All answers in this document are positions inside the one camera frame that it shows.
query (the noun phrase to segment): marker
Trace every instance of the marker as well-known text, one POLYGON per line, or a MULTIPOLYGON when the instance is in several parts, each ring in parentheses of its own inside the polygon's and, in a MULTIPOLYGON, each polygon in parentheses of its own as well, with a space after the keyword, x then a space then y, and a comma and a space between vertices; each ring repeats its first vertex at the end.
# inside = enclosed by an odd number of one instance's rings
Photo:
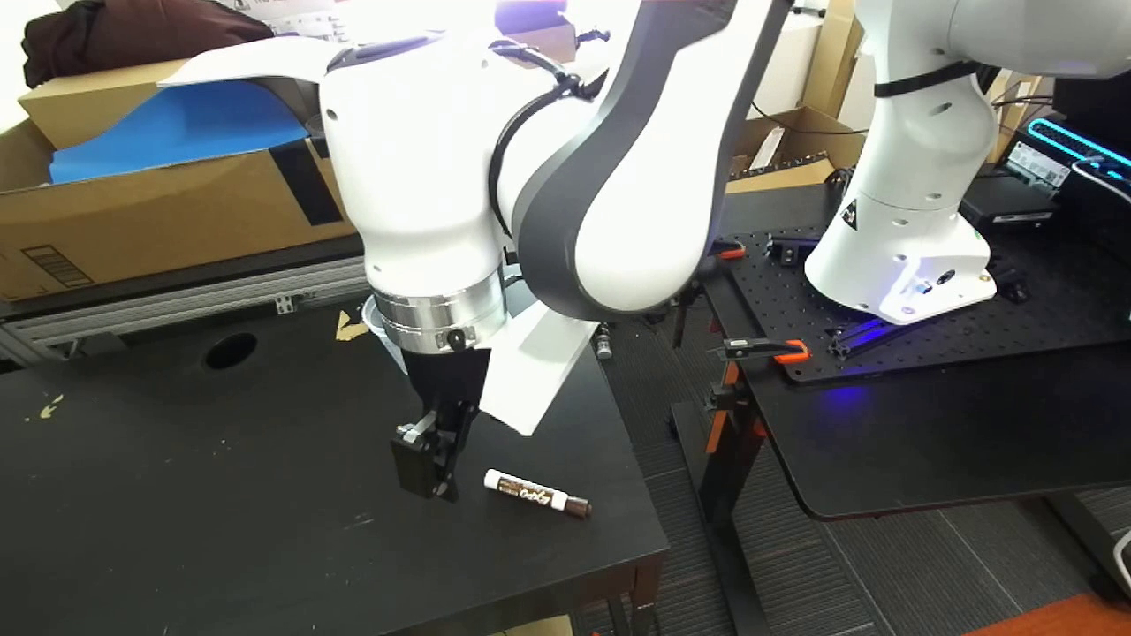
POLYGON ((514 477, 514 475, 502 475, 502 471, 486 471, 483 475, 483 486, 498 490, 498 493, 509 493, 509 498, 523 498, 523 503, 555 508, 555 512, 572 516, 572 521, 594 516, 594 505, 587 498, 575 498, 570 490, 558 490, 558 486, 549 486, 549 484, 535 484, 535 482, 523 482, 523 477, 514 477))

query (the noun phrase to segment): black mat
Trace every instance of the black mat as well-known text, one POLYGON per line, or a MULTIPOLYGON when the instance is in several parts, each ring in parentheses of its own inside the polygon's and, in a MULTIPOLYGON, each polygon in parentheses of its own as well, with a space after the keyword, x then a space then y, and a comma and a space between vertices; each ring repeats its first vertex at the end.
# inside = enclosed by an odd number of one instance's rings
POLYGON ((767 336, 809 343, 813 359, 788 371, 796 380, 1131 338, 1131 274, 1070 226, 998 232, 994 273, 999 292, 989 305, 907 329, 889 329, 879 317, 834 309, 807 283, 803 267, 772 257, 741 265, 735 283, 767 336))

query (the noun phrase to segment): box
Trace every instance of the box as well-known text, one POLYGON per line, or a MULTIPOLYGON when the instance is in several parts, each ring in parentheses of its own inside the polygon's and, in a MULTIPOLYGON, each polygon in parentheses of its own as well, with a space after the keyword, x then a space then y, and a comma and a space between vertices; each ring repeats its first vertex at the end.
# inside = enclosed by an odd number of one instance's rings
POLYGON ((813 108, 823 118, 840 113, 860 44, 863 44, 863 24, 855 22, 855 5, 829 0, 823 11, 813 60, 809 60, 803 108, 813 108))
POLYGON ((310 140, 51 186, 51 140, 0 135, 0 305, 350 236, 310 140))
POLYGON ((1026 132, 1026 124, 1039 113, 1045 113, 1050 107, 1034 95, 1050 95, 1052 80, 1041 75, 1019 75, 1019 72, 998 72, 994 85, 985 87, 989 102, 999 102, 994 108, 998 118, 998 139, 994 148, 985 157, 989 165, 999 165, 1019 139, 1019 132, 1026 132))
POLYGON ((53 148, 72 148, 138 108, 178 67, 174 60, 53 79, 25 93, 21 107, 53 148))
POLYGON ((813 13, 784 19, 772 64, 763 72, 763 80, 755 85, 755 95, 747 108, 747 120, 759 120, 763 113, 788 113, 803 107, 820 28, 823 22, 813 13))
POLYGON ((827 159, 817 159, 817 164, 792 165, 792 168, 773 168, 773 173, 729 180, 729 195, 817 186, 829 173, 834 173, 834 165, 827 159))
POLYGON ((784 127, 784 135, 772 159, 773 168, 803 165, 813 159, 827 159, 837 168, 852 168, 860 164, 866 135, 840 127, 823 113, 796 108, 773 120, 747 120, 737 127, 731 146, 731 175, 741 175, 749 168, 749 159, 759 152, 759 146, 772 139, 777 124, 784 127))

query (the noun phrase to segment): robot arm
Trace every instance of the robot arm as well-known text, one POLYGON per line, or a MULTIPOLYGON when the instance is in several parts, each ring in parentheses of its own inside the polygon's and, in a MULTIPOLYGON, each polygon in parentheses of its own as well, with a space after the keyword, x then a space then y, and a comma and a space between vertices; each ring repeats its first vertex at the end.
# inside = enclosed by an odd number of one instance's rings
MULTIPOLYGON (((486 40, 353 52, 321 80, 337 180, 376 287, 372 324, 407 352, 432 419, 466 419, 478 406, 492 338, 509 324, 506 246, 536 300, 582 320, 651 311, 703 260, 729 135, 788 0, 622 7, 603 93, 536 108, 493 168, 498 135, 555 79, 498 60, 486 40), (470 367, 460 392, 436 380, 451 364, 470 367)), ((860 19, 879 107, 807 274, 894 324, 989 300, 989 246, 958 216, 998 132, 968 64, 1108 79, 1131 67, 1131 11, 1125 0, 860 0, 860 19)))
POLYGON ((998 124, 971 64, 1050 79, 1131 67, 1121 0, 860 0, 878 60, 878 118, 843 204, 807 260, 809 283, 889 324, 998 292, 989 243, 958 216, 998 124))

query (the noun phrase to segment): blue cloth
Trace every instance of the blue cloth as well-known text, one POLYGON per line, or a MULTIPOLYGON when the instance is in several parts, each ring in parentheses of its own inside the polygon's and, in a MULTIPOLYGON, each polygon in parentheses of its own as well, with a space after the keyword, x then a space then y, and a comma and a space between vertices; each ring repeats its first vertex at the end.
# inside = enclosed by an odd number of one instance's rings
POLYGON ((258 80, 162 87, 105 135, 59 148, 53 185, 105 180, 178 164, 264 152, 306 139, 279 95, 258 80))

